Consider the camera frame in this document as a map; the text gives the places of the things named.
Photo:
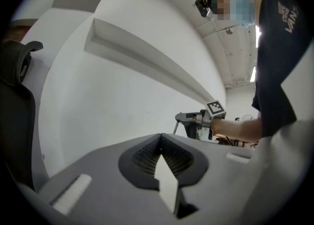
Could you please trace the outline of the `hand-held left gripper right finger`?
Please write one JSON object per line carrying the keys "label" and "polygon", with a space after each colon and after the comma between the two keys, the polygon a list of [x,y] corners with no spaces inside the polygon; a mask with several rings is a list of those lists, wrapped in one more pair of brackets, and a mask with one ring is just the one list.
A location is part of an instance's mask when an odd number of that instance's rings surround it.
{"label": "hand-held left gripper right finger", "polygon": [[259,225],[257,184],[261,149],[241,148],[162,134],[163,156],[178,155],[177,216],[162,225]]}

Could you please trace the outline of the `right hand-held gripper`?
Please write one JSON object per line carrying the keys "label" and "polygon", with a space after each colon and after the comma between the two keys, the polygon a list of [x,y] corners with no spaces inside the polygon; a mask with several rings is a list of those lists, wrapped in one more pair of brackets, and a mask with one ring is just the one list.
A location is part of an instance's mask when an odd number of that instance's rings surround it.
{"label": "right hand-held gripper", "polygon": [[212,141],[214,134],[211,123],[215,118],[224,119],[225,116],[226,110],[218,100],[207,102],[205,103],[205,109],[202,109],[199,112],[181,112],[177,114],[175,116],[176,125],[173,134],[176,133],[178,125],[182,124],[188,138],[218,143],[217,141]]}

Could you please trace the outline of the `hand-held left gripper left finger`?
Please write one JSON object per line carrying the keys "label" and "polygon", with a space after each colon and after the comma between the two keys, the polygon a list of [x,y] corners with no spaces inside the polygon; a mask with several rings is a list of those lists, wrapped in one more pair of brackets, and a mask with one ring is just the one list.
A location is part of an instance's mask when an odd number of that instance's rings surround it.
{"label": "hand-held left gripper left finger", "polygon": [[39,190],[39,196],[51,204],[78,175],[92,181],[68,217],[80,225],[173,225],[177,222],[160,195],[154,190],[135,187],[120,173],[119,157],[129,148],[149,143],[160,135],[106,146],[87,153],[66,167]]}

